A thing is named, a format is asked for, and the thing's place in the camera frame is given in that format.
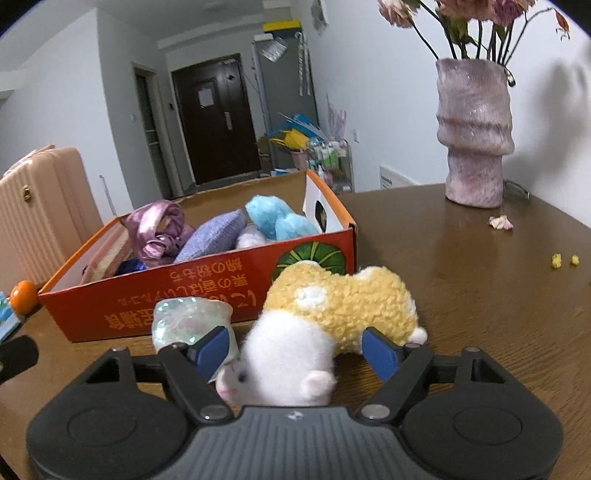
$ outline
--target lavender cushion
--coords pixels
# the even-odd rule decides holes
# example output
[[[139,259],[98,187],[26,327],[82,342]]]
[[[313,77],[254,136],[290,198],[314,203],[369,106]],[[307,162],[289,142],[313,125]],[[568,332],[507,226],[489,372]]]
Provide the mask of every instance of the lavender cushion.
[[[241,210],[224,213],[208,220],[191,235],[174,259],[174,263],[195,260],[232,249],[244,227],[246,227],[246,217]]]

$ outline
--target wall decoration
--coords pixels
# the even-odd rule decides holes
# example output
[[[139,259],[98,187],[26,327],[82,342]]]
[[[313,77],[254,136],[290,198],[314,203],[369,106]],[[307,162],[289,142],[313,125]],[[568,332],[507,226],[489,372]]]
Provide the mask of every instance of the wall decoration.
[[[314,28],[316,30],[322,30],[328,26],[329,21],[326,16],[326,3],[324,0],[314,0],[310,8],[310,13],[312,14],[312,20],[314,20]]]

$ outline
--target blue gripper pad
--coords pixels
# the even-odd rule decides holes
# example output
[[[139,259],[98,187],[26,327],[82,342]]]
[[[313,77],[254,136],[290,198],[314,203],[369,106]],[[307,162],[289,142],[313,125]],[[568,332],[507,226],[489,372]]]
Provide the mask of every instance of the blue gripper pad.
[[[230,334],[227,328],[220,330],[211,338],[212,333],[195,344],[197,358],[194,359],[195,370],[204,381],[209,382],[213,374],[220,368],[230,350]]]
[[[363,332],[361,352],[382,382],[390,378],[400,366],[396,350],[370,329]]]

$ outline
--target wooden table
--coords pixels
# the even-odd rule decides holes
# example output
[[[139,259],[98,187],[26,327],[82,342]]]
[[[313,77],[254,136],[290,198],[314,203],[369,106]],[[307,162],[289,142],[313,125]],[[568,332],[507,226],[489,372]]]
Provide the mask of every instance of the wooden table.
[[[552,479],[591,478],[591,230],[534,198],[505,202],[498,213],[515,229],[494,231],[487,221],[497,211],[447,202],[442,186],[343,201],[359,225],[360,267],[386,265],[405,280],[436,352],[477,345],[491,354],[562,421]],[[563,256],[560,270],[550,268],[554,253]],[[577,268],[569,266],[574,254]],[[37,341],[40,361],[0,387],[0,452],[30,479],[25,431],[35,413],[108,348],[153,349],[149,338],[73,345],[45,310],[22,333]],[[358,405],[379,385],[354,355],[337,360],[337,374],[337,404]]]

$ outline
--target door handle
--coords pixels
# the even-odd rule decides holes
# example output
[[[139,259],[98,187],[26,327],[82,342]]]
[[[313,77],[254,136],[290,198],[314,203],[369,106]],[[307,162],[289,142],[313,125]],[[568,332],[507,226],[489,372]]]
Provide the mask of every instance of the door handle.
[[[224,112],[223,114],[226,117],[226,126],[228,130],[231,132],[232,130],[234,130],[232,126],[232,116],[230,115],[230,112]]]

